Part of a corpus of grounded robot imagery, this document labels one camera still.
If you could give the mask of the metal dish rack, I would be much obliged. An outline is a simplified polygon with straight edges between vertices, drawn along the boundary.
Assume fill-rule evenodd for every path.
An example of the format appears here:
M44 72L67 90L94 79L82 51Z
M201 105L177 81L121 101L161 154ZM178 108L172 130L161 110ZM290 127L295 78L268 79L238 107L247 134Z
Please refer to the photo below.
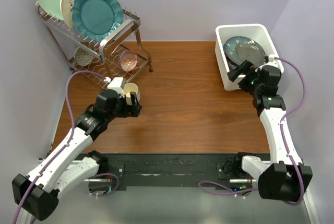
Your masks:
M64 21L45 12L38 2L35 3L35 10L55 45L67 61L70 70L88 70L110 78L123 77L126 82L133 82L145 68L153 72L152 56L142 46L140 17L130 9L123 9L125 21L101 43L80 35ZM54 35L55 32L59 33L62 39L92 55L93 60L86 66L80 66L74 60L74 53L66 54L64 52L62 45ZM138 56L135 68L128 72L124 71L119 63L120 55L127 50L135 52Z

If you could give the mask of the clear glass textured dish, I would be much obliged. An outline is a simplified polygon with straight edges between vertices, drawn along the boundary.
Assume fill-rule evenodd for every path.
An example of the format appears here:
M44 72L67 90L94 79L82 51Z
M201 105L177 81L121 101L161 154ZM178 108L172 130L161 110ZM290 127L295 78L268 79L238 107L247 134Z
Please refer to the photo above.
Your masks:
M241 61L249 61L258 67L265 63L265 51L255 41L238 43L235 52Z

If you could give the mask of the dark teal round plate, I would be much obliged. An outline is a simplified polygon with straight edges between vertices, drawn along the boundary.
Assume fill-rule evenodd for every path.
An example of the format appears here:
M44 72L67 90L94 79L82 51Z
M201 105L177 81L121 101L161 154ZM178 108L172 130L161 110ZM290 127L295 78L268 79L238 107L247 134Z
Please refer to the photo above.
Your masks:
M236 45L238 43L247 42L247 41L254 41L254 40L248 37L243 37L243 36L235 36L235 37L229 38L223 46L225 55L229 58L237 57L237 54L235 52Z

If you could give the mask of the teal scalloped large plate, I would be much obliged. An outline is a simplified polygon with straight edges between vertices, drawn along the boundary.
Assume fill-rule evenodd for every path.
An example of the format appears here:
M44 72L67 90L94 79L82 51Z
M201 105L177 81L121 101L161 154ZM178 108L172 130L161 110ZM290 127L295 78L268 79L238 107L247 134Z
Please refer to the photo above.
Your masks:
M117 0L74 0L71 12L76 31L94 42L101 42L124 20Z

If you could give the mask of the dark blue square plate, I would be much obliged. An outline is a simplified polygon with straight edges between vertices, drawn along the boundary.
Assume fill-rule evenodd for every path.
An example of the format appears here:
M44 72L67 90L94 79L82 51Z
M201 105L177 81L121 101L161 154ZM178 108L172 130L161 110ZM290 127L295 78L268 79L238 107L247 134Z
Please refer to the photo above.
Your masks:
M231 70L238 68L241 65L241 60L238 57L226 58L228 66Z

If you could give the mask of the white patterned small bowl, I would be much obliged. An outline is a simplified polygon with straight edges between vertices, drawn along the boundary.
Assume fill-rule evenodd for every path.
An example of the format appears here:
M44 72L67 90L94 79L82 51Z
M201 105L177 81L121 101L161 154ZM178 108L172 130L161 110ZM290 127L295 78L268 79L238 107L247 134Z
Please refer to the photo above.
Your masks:
M79 66L88 66L93 61L94 56L86 52L80 47L77 47L74 51L74 61Z

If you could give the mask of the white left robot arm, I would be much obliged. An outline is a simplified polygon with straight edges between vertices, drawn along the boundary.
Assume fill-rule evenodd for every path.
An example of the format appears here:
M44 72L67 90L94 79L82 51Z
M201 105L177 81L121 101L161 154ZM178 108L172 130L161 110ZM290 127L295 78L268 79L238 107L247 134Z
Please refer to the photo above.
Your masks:
M86 155L78 165L69 165L115 118L138 117L138 97L122 88L105 89L94 104L81 114L63 141L27 175L18 174L11 182L18 205L13 222L44 221L58 206L60 197L90 177L103 178L108 173L108 159L98 152Z

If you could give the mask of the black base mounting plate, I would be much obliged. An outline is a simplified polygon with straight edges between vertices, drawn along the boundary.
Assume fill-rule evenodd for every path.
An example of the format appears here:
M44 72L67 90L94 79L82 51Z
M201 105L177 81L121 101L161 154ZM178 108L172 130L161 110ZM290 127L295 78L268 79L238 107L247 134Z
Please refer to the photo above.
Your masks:
M106 193L132 186L197 187L213 181L238 191L255 185L256 180L237 171L237 154L104 154L105 172L117 176L87 179L91 193Z

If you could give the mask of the white plastic bin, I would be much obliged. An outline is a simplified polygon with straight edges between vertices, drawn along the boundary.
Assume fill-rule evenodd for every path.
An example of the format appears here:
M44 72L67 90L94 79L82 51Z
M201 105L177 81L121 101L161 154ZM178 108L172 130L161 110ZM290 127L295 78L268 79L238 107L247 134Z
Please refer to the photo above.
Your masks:
M245 77L244 74L241 74L235 81L230 81L227 76L227 73L231 71L231 69L228 66L226 60L227 56L224 53L223 46L229 38L235 36L243 36L253 39L264 49L266 55L274 54L278 58L278 53L272 42L271 37L266 27L261 24L254 23L254 24L240 24L240 25L222 25L216 27L215 32L217 37L215 46L216 58L222 82L225 90L227 91L239 90L238 83ZM281 73L284 72L284 67L282 65L282 62L278 59L274 63L267 63L267 64L279 68L281 70Z

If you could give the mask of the red patterned small bowl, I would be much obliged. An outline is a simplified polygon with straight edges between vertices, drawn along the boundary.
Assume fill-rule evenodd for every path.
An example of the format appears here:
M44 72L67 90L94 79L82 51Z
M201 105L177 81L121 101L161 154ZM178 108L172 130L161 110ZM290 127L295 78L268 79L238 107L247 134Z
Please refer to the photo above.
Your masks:
M122 70L126 72L131 72L137 65L138 55L131 51L124 51L119 57L119 65Z

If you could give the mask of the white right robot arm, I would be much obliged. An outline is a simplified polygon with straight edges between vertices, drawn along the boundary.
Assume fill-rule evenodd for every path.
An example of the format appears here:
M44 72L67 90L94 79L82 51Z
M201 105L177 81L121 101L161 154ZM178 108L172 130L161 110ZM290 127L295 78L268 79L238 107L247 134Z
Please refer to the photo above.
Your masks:
M265 129L270 163L264 163L256 155L240 152L232 166L233 174L240 179L247 175L255 179L261 198L296 206L301 203L313 172L294 148L287 123L289 112L283 98L277 94L282 72L275 62L255 67L244 61L227 76L235 81L240 74L245 76L238 86L253 97L253 106Z

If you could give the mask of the cream mug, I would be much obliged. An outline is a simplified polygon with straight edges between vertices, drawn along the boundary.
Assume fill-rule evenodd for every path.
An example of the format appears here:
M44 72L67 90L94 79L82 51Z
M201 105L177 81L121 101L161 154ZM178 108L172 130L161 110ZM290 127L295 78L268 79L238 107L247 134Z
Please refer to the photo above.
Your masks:
M130 93L134 92L138 102L140 101L140 91L135 83L126 83L124 86L124 95L126 97L127 104L132 104Z

